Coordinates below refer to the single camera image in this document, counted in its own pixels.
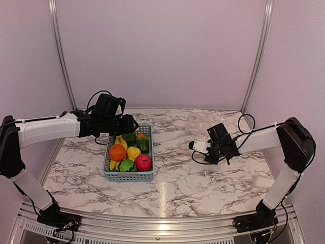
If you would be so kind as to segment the green toy apple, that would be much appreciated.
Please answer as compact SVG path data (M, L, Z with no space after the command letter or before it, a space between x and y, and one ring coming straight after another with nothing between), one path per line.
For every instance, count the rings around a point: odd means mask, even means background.
M123 160L118 166L119 172L137 172L137 166L132 160Z

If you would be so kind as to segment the yellow toy bananas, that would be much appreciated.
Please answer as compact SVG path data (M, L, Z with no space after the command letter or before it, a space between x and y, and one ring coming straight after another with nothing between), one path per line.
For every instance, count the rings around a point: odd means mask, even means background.
M109 149L110 170L117 171L119 163L127 157L127 143L121 136L116 138L113 146Z

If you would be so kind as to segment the yellow toy pear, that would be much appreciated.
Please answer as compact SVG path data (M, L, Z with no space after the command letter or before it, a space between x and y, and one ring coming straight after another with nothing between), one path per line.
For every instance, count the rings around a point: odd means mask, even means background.
M126 152L127 152L127 158L133 162L135 162L136 158L142 154L140 149L133 146L130 146Z

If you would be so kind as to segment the red toy apple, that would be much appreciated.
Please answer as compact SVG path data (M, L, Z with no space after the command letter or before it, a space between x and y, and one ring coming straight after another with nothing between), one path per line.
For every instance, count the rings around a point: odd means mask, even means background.
M138 171L149 171L152 167L152 159L146 154L137 156L135 165Z

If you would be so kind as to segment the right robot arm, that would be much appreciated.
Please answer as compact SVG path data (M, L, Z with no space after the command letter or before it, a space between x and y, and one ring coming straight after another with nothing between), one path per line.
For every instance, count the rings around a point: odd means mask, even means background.
M258 203L254 214L234 219L236 227L261 228L270 222L275 209L294 190L316 154L314 138L296 117L249 132L241 131L236 137L232 137L222 123L210 127L207 132L210 139L194 143L193 150L203 154L209 164L268 148L279 147L283 152L284 164L274 184Z

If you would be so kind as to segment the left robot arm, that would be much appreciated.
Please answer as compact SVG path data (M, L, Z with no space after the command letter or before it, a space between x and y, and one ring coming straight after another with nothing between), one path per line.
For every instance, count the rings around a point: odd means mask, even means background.
M38 221L51 226L77 224L76 217L62 212L54 197L26 169L20 150L33 144L61 138L99 137L101 133L118 136L134 132L138 123L132 115L95 118L88 111L76 110L61 115L27 120L6 116L1 125L1 175L39 208Z

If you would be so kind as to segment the clear zip top bag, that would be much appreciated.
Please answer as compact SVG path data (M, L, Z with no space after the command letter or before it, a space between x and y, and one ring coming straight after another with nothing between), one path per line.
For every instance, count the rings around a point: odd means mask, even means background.
M207 129L222 123L232 137L240 134L237 126L241 112L227 110L200 110L190 111L183 127L185 135L192 140L207 141L210 137Z

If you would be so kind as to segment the orange toy orange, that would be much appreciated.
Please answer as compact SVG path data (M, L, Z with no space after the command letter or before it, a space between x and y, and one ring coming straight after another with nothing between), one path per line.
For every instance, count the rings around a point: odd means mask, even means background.
M113 145L109 149L110 159L116 162L120 162L126 158L126 149L119 144Z

